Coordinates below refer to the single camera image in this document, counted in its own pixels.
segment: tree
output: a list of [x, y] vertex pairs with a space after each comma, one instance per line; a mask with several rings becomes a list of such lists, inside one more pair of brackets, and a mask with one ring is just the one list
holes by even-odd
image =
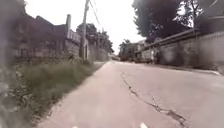
[[[82, 28], [83, 24], [80, 24], [76, 29], [76, 32], [78, 32], [80, 35], [82, 34]], [[88, 39], [89, 42], [94, 43], [97, 42], [97, 36], [98, 33], [95, 25], [92, 23], [86, 24], [86, 39]]]
[[119, 47], [120, 52], [118, 56], [121, 58], [121, 61], [129, 61], [134, 59], [137, 44], [131, 43], [128, 39], [124, 39], [124, 42], [122, 42]]
[[179, 6], [179, 0], [135, 0], [133, 7], [139, 34], [154, 40], [188, 29], [180, 21], [174, 20]]
[[177, 15], [177, 20], [184, 25], [196, 26], [196, 18], [203, 12], [203, 9], [199, 3], [200, 0], [183, 0], [180, 3], [180, 9], [184, 8], [185, 13]]
[[[80, 35], [82, 34], [82, 26], [83, 24], [80, 24], [76, 29], [76, 32], [78, 32]], [[86, 39], [90, 43], [95, 44], [97, 47], [105, 49], [109, 53], [114, 52], [114, 50], [112, 49], [113, 43], [110, 41], [107, 32], [97, 32], [97, 28], [92, 23], [86, 24]]]

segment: roof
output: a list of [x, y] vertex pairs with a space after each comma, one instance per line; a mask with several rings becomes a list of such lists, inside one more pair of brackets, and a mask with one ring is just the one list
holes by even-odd
[[58, 36], [58, 37], [65, 37], [66, 36], [66, 25], [62, 24], [62, 25], [53, 25], [52, 23], [50, 23], [49, 21], [47, 21], [46, 19], [37, 16], [36, 18], [33, 18], [29, 15], [25, 15], [24, 18], [24, 22], [27, 26], [42, 32], [42, 33], [49, 33], [52, 34], [54, 36]]

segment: street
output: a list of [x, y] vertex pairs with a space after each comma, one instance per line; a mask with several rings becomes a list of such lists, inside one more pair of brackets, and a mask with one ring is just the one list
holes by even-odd
[[224, 78], [110, 61], [38, 128], [223, 128]]

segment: foliage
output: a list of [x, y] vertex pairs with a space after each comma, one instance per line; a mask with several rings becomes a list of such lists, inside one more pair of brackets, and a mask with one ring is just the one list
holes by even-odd
[[17, 68], [10, 95], [26, 113], [27, 121], [40, 119], [94, 70], [96, 67], [89, 62], [23, 65]]
[[[83, 24], [80, 24], [76, 31], [81, 35], [83, 29]], [[86, 39], [88, 39], [90, 42], [97, 42], [98, 39], [98, 33], [97, 29], [94, 24], [86, 24]]]
[[203, 9], [199, 3], [200, 0], [183, 0], [180, 4], [180, 8], [184, 8], [185, 13], [178, 15], [177, 20], [184, 25], [196, 25], [196, 18], [203, 12]]
[[[76, 31], [81, 35], [82, 34], [82, 27], [83, 24], [80, 24]], [[94, 24], [88, 23], [86, 24], [86, 39], [95, 44], [98, 47], [106, 49], [108, 52], [113, 53], [114, 50], [112, 49], [113, 43], [110, 41], [107, 32], [97, 32], [97, 29]]]
[[137, 44], [133, 44], [130, 40], [125, 39], [124, 42], [120, 44], [119, 57], [121, 61], [130, 61], [135, 57], [135, 51]]
[[186, 30], [188, 27], [174, 20], [179, 5], [180, 1], [177, 0], [135, 0], [133, 7], [139, 34], [154, 40]]

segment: weeds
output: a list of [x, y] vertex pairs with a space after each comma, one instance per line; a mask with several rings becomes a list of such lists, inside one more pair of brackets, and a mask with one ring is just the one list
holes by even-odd
[[27, 121], [38, 120], [96, 69], [89, 62], [21, 66], [10, 94]]

